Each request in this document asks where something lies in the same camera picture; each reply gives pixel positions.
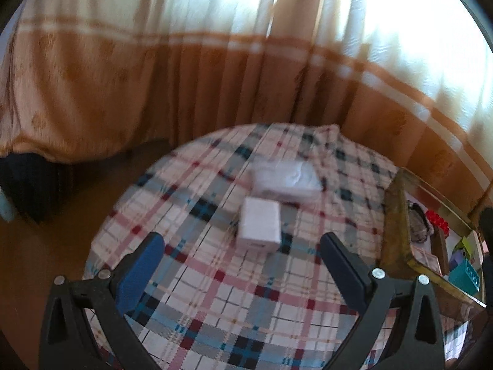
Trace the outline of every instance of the wooden tray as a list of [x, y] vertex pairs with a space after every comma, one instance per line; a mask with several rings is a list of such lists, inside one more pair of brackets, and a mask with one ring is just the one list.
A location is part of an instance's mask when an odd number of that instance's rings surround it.
[[[445, 197], [409, 170], [402, 168], [385, 191], [385, 227], [379, 266], [394, 278], [415, 279], [418, 275], [425, 274], [434, 286], [441, 314], [459, 321], [470, 320], [486, 308], [481, 271], [478, 272], [479, 293], [471, 296], [414, 258], [405, 192], [437, 212], [459, 237], [468, 236], [475, 229], [469, 219]], [[447, 257], [437, 256], [439, 261], [448, 260]]]

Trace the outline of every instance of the silver bolt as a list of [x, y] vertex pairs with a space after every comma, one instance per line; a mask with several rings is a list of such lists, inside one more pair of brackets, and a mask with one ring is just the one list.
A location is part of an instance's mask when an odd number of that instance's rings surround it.
[[111, 276], [112, 276], [112, 272], [107, 269], [103, 269], [98, 273], [98, 278], [100, 280], [107, 280]]
[[420, 284], [428, 285], [430, 283], [430, 278], [428, 278], [425, 274], [421, 274], [418, 277], [418, 281], [420, 282]]
[[383, 271], [381, 268], [374, 268], [371, 271], [371, 275], [373, 275], [377, 280], [382, 280], [385, 278], [385, 271]]
[[57, 275], [55, 279], [53, 280], [53, 283], [55, 285], [61, 285], [65, 282], [65, 277], [63, 275]]

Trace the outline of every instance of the round table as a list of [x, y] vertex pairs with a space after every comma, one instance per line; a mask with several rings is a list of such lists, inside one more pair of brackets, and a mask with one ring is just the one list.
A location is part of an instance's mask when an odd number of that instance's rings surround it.
[[[248, 166], [259, 157], [308, 160], [324, 185], [310, 205], [282, 205], [282, 245], [270, 255], [235, 247], [238, 210], [251, 189]], [[162, 368], [319, 369], [357, 319], [321, 263], [320, 236], [335, 232], [374, 265], [384, 190], [395, 173], [389, 159], [334, 125], [214, 132], [163, 157], [125, 192], [92, 243], [84, 277], [114, 268], [156, 231], [165, 255], [126, 318]], [[394, 319], [391, 312], [363, 368], [378, 361]], [[102, 354], [118, 367], [94, 315], [90, 323]], [[457, 330], [446, 333], [448, 357], [460, 352], [465, 331]]]

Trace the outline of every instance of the curtain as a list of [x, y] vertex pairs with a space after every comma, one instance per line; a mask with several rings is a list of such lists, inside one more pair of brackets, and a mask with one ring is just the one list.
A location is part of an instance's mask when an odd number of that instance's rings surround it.
[[9, 53], [2, 154], [338, 124], [464, 212], [491, 203], [493, 55], [460, 0], [27, 0]]

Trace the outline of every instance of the brown floor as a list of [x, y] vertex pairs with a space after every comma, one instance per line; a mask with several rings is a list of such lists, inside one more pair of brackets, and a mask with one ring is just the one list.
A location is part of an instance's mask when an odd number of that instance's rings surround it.
[[80, 279], [91, 240], [114, 202], [145, 169], [169, 150], [152, 142], [75, 174], [78, 192], [55, 218], [29, 224], [0, 218], [0, 329], [30, 369], [53, 278]]

